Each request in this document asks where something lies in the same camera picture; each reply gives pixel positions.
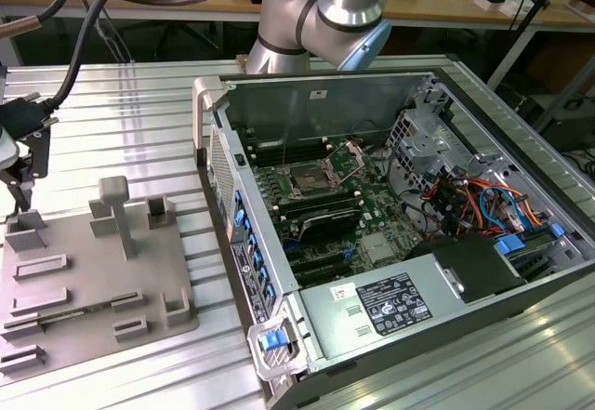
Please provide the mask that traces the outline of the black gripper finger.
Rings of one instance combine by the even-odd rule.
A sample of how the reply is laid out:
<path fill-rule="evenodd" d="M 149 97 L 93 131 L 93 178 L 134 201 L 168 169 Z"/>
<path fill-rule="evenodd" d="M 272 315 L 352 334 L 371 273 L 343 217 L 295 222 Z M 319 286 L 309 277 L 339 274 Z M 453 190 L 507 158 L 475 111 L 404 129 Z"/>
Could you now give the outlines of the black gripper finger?
<path fill-rule="evenodd" d="M 28 147 L 28 152 L 14 164 L 11 182 L 11 194 L 15 199 L 14 216 L 31 208 L 34 183 L 47 176 L 50 128 L 33 132 L 22 143 Z"/>
<path fill-rule="evenodd" d="M 17 215 L 22 202 L 22 190 L 20 188 L 20 176 L 12 169 L 1 170 L 1 181 L 7 185 L 7 189 L 14 199 L 15 205 L 11 215 Z"/>

